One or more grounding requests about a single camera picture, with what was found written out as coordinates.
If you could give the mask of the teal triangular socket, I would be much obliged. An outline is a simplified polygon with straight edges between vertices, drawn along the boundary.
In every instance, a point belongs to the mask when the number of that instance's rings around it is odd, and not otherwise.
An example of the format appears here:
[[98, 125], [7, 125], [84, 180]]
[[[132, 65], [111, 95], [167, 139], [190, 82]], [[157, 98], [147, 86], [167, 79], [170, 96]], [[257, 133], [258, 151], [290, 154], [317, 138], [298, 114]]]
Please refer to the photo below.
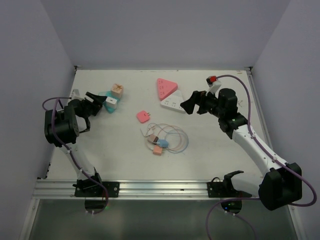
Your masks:
[[103, 103], [103, 106], [105, 107], [106, 111], [110, 114], [112, 114], [118, 107], [119, 102], [121, 101], [121, 98], [123, 96], [124, 90], [120, 90], [119, 92], [116, 91], [102, 91], [99, 92], [99, 96], [106, 97], [106, 100]]

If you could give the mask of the white cube plug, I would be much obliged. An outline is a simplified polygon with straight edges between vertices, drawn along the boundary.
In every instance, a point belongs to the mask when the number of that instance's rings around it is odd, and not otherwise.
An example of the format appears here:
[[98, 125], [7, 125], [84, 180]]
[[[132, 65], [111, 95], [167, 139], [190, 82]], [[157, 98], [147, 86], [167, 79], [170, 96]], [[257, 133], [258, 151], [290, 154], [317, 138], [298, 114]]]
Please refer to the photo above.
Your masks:
[[117, 108], [118, 100], [116, 98], [107, 96], [105, 100], [106, 109], [109, 111], [114, 111]]

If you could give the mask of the orange cube plug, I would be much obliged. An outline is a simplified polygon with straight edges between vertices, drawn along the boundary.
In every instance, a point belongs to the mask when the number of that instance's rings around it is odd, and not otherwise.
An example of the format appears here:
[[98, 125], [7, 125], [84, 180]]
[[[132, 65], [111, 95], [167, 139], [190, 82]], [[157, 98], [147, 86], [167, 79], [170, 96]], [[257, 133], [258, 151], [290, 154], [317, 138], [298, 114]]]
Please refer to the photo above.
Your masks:
[[124, 93], [124, 86], [114, 83], [111, 87], [111, 95], [115, 98], [121, 99]]

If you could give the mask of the white power strip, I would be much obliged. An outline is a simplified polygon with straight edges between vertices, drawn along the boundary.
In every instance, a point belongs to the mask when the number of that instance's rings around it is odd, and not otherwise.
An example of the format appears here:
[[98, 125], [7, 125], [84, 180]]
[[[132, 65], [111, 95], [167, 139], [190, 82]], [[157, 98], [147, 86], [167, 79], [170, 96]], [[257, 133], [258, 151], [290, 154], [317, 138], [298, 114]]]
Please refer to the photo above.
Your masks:
[[186, 111], [181, 107], [185, 100], [180, 90], [176, 90], [171, 95], [160, 101], [160, 106], [169, 110], [185, 114]]

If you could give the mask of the pink triangular socket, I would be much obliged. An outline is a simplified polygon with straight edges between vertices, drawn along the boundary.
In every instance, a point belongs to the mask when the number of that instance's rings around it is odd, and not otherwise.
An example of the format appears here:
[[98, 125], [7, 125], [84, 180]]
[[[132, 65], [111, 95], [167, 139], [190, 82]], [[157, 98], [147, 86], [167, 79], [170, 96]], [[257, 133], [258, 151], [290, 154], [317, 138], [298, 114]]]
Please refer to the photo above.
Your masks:
[[162, 101], [178, 89], [178, 84], [163, 78], [156, 80], [159, 100]]

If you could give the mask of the pink square plug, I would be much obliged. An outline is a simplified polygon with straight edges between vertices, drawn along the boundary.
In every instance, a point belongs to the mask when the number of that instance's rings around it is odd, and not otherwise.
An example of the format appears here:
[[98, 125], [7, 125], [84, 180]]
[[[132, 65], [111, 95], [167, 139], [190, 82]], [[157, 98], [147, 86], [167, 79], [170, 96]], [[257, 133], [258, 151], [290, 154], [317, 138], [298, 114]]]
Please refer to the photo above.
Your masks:
[[141, 124], [144, 124], [150, 120], [150, 113], [142, 110], [136, 114], [136, 118]]

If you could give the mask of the blue cube plug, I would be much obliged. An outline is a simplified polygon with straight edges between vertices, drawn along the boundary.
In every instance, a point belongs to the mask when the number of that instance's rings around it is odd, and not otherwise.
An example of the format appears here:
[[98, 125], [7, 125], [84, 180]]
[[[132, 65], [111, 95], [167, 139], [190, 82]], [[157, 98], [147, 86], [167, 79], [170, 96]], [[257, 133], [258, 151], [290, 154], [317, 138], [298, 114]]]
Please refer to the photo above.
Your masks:
[[168, 141], [165, 140], [165, 139], [159, 139], [159, 140], [157, 141], [157, 145], [158, 145], [159, 147], [161, 147], [161, 148], [167, 148], [167, 147], [169, 146], [169, 143], [168, 143]]

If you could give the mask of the pink cube plug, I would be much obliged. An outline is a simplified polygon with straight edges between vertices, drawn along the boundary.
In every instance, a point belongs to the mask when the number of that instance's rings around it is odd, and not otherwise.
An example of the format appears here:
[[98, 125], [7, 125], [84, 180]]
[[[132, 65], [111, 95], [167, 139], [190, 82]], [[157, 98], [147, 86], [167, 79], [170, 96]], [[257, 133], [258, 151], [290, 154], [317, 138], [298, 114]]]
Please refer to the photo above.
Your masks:
[[165, 153], [165, 149], [163, 147], [155, 145], [152, 150], [152, 153], [156, 156], [162, 156]]
[[150, 134], [148, 137], [147, 137], [147, 141], [150, 143], [150, 144], [153, 144], [153, 145], [157, 145], [157, 142], [158, 142], [159, 138], [154, 135], [154, 134]]

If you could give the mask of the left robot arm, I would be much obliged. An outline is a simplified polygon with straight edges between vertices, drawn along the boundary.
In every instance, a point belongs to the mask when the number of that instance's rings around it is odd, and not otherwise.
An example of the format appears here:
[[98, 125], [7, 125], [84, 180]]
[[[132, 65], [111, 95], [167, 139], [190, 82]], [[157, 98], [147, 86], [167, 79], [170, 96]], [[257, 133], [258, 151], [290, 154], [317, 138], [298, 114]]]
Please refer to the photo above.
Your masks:
[[107, 96], [85, 94], [89, 98], [52, 97], [42, 103], [45, 110], [44, 135], [48, 143], [61, 150], [74, 168], [77, 181], [74, 187], [81, 192], [99, 196], [107, 189], [96, 168], [77, 144], [80, 134], [89, 132], [89, 118], [96, 116]]

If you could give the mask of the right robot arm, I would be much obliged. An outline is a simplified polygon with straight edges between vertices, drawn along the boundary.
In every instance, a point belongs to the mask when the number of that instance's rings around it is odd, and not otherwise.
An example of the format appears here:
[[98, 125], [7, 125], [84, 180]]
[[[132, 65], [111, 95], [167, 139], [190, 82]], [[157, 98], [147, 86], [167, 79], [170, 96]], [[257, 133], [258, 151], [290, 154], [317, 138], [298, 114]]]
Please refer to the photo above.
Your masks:
[[223, 192], [235, 196], [243, 191], [259, 197], [270, 211], [302, 198], [302, 170], [296, 163], [287, 163], [274, 153], [265, 143], [259, 141], [249, 126], [248, 120], [238, 111], [238, 98], [234, 90], [223, 88], [218, 94], [194, 91], [180, 106], [187, 114], [198, 106], [199, 115], [209, 113], [218, 118], [219, 127], [231, 140], [237, 143], [253, 160], [262, 174], [253, 183], [250, 179], [237, 180], [235, 175], [243, 171], [228, 173], [223, 179]]

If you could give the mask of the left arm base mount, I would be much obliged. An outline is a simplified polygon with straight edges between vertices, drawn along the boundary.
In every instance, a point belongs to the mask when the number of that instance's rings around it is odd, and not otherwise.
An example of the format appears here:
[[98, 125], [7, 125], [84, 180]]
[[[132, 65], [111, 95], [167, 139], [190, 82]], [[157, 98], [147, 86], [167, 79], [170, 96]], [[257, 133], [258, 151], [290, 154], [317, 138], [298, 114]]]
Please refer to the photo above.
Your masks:
[[100, 184], [94, 183], [92, 180], [77, 180], [75, 184], [74, 196], [84, 198], [105, 197], [106, 191], [110, 198], [117, 198], [120, 191], [120, 183], [118, 181], [102, 181]]

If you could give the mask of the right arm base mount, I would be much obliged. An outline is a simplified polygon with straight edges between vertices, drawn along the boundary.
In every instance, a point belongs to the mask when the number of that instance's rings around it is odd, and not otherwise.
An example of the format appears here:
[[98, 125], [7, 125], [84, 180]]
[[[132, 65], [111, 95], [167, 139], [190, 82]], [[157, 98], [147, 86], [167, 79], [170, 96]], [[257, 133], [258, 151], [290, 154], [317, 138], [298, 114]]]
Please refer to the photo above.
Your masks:
[[232, 177], [242, 174], [244, 171], [237, 170], [226, 174], [223, 180], [214, 177], [207, 182], [207, 193], [209, 198], [251, 198], [252, 195], [245, 191], [236, 190], [232, 184]]

